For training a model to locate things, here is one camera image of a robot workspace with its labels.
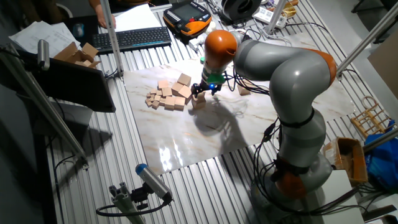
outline wooden cube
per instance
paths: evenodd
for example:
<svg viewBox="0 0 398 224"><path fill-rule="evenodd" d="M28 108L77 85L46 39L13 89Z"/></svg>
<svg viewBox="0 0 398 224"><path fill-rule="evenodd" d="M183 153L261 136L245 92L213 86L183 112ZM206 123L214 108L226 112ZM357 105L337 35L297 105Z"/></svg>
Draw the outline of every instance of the wooden cube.
<svg viewBox="0 0 398 224"><path fill-rule="evenodd" d="M175 97L174 109L175 110L184 110L185 98L181 96Z"/></svg>
<svg viewBox="0 0 398 224"><path fill-rule="evenodd" d="M156 110L156 109L159 107L159 104L160 104L160 102L155 100L155 101L152 103L152 108Z"/></svg>
<svg viewBox="0 0 398 224"><path fill-rule="evenodd" d="M255 87L254 85L252 85L249 81L247 81L247 80L243 80L243 83L244 83L244 85L246 85L247 87ZM239 86L238 85L238 91L239 91L239 94L241 95L241 96L246 96L246 95L250 95L250 91L249 90L247 90L247 89L245 89L245 88L243 88L243 87L241 87L241 86Z"/></svg>
<svg viewBox="0 0 398 224"><path fill-rule="evenodd" d="M183 86L178 94L185 98L185 104L188 104L188 102L191 100L191 89L189 89L187 86Z"/></svg>
<svg viewBox="0 0 398 224"><path fill-rule="evenodd" d="M172 96L172 89L170 87L166 87L162 89L162 96L166 97L166 96Z"/></svg>
<svg viewBox="0 0 398 224"><path fill-rule="evenodd" d="M162 80L157 82L157 89L161 90L163 88L169 87L169 82L167 80Z"/></svg>
<svg viewBox="0 0 398 224"><path fill-rule="evenodd" d="M159 101L159 105L160 106L164 106L164 103L166 103L166 99L165 98L161 98Z"/></svg>
<svg viewBox="0 0 398 224"><path fill-rule="evenodd" d="M250 95L250 91L238 85L238 91L241 96Z"/></svg>
<svg viewBox="0 0 398 224"><path fill-rule="evenodd" d="M195 97L195 95L192 95L192 101L195 100L197 103L206 102L205 95L205 91L199 93L197 97Z"/></svg>
<svg viewBox="0 0 398 224"><path fill-rule="evenodd" d="M194 100L192 100L192 107L193 109L200 109L200 108L204 108L206 106L206 102L196 102Z"/></svg>
<svg viewBox="0 0 398 224"><path fill-rule="evenodd" d="M152 106L152 102L148 99L145 100L145 103L147 104L148 107Z"/></svg>
<svg viewBox="0 0 398 224"><path fill-rule="evenodd" d="M172 96L166 97L166 101L164 103L165 109L174 110L175 98Z"/></svg>
<svg viewBox="0 0 398 224"><path fill-rule="evenodd" d="M181 73L180 78L178 78L177 82L182 85L190 86L191 85L191 77Z"/></svg>
<svg viewBox="0 0 398 224"><path fill-rule="evenodd" d="M174 96L180 96L178 94L178 92L181 90L181 88L183 87L182 84L179 83L174 83L173 87L172 87L172 93Z"/></svg>

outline robotic arm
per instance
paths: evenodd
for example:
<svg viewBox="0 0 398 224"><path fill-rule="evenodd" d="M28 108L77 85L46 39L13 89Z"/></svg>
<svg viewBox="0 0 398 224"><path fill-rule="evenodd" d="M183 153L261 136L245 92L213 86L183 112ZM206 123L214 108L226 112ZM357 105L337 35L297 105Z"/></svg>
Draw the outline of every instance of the robotic arm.
<svg viewBox="0 0 398 224"><path fill-rule="evenodd" d="M318 153L325 141L326 126L312 103L333 83L335 61L331 55L317 50L244 39L244 34L225 30L209 34L202 81L193 84L192 94L221 90L223 72L232 60L242 77L270 81L270 96L281 130L277 171L265 185L275 200L304 198L321 187L332 171L327 159Z"/></svg>

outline gray robotic arm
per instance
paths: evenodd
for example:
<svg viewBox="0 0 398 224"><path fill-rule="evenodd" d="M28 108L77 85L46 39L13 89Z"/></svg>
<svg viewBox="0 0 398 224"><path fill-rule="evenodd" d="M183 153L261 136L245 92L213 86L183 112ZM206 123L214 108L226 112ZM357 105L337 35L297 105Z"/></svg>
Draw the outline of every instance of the gray robotic arm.
<svg viewBox="0 0 398 224"><path fill-rule="evenodd" d="M323 116L312 108L333 82L336 65L323 52L282 47L255 40L239 45L236 72L254 81L270 81L272 104L281 122L280 150L273 182L266 184L276 200L304 198L321 187L331 174L319 154L325 141Z"/></svg>

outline paper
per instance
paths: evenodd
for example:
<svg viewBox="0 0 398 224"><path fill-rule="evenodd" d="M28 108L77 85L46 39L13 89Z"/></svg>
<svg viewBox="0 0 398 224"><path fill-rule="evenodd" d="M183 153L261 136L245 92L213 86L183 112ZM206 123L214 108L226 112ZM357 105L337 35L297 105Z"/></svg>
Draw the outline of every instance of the paper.
<svg viewBox="0 0 398 224"><path fill-rule="evenodd" d="M54 30L63 34L66 38L73 40L74 43L76 43L76 46L78 46L78 47L80 46L80 42L76 40L76 38L73 36L73 34L68 29L67 25L65 25L63 22L58 23L58 24L53 24L51 26L54 28Z"/></svg>
<svg viewBox="0 0 398 224"><path fill-rule="evenodd" d="M32 54L37 54L39 40L45 40L49 43L50 57L56 56L65 47L68 47L71 42L75 41L56 31L46 22L34 22L29 27L9 38Z"/></svg>
<svg viewBox="0 0 398 224"><path fill-rule="evenodd" d="M116 32L144 29L150 27L160 27L159 21L149 9L148 4L136 6L127 12L116 16Z"/></svg>

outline keyboard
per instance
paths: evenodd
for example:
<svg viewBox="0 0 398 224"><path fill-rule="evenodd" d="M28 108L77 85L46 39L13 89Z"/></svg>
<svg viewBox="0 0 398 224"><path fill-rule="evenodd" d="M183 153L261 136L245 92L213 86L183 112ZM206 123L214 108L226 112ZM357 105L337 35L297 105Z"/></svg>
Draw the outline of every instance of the keyboard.
<svg viewBox="0 0 398 224"><path fill-rule="evenodd" d="M117 32L120 51L148 49L170 45L172 40L167 27L153 27L145 29ZM99 54L113 52L109 34L93 35L93 47Z"/></svg>

